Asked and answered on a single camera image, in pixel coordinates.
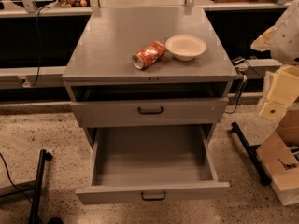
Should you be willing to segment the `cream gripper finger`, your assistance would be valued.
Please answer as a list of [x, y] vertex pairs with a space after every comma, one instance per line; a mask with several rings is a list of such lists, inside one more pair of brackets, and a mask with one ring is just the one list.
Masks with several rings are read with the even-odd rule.
[[284, 105], [266, 101], [259, 112], [259, 116], [267, 120], [277, 120], [282, 119], [286, 112], [287, 108]]

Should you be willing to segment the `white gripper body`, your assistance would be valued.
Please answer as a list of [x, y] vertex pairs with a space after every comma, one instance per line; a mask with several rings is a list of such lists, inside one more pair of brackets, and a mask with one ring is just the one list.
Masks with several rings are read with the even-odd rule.
[[281, 106], [291, 106], [299, 97], [299, 68], [285, 65], [273, 75], [267, 100]]

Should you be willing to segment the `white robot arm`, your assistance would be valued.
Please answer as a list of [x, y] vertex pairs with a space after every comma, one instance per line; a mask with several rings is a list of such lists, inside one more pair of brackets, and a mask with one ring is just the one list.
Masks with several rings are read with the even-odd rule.
[[269, 50], [271, 58], [282, 64], [273, 75], [259, 112], [263, 119], [281, 119], [299, 97], [299, 0], [293, 0], [275, 25], [250, 47], [257, 51]]

